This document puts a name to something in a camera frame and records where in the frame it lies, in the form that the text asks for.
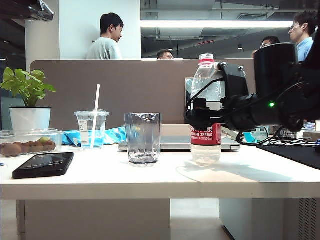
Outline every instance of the gray partition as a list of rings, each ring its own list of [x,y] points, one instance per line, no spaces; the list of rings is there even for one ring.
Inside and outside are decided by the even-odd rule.
[[[249,91],[255,92],[252,59],[223,59],[244,66]],[[162,113],[163,124],[183,124],[185,78],[193,77],[198,60],[38,60],[30,69],[42,70],[56,92],[48,92],[38,106],[52,107],[50,127],[78,129],[74,112],[95,106],[110,112],[107,129],[122,126],[124,113]]]

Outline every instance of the black smartphone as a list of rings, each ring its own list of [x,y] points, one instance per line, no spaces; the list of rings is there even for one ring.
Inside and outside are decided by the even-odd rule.
[[[73,152],[43,153],[34,155],[13,171],[14,179],[53,177],[66,174]]]

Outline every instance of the mouse pad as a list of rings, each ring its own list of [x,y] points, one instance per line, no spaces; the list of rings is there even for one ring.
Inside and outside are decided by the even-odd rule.
[[[315,151],[314,147],[297,145],[258,145],[258,149],[279,155],[281,157],[293,160],[297,163],[307,165],[308,167],[320,170],[320,153]]]

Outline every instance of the black hair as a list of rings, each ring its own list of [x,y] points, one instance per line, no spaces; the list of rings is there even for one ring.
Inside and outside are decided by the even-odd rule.
[[[172,54],[172,52],[169,49],[162,49],[162,50],[158,51],[158,53],[156,54],[156,59],[159,59],[165,53],[171,53]]]
[[[271,44],[278,44],[280,43],[279,38],[277,36],[266,36],[263,41],[269,40]]]
[[[302,24],[308,24],[308,33],[309,35],[312,35],[316,30],[316,26],[318,25],[317,12],[316,11],[298,12],[294,15],[294,21],[296,23],[299,23],[300,26]]]
[[[120,27],[123,28],[124,22],[113,12],[103,14],[100,18],[100,34],[106,33],[110,25],[114,25],[116,28],[120,25]]]

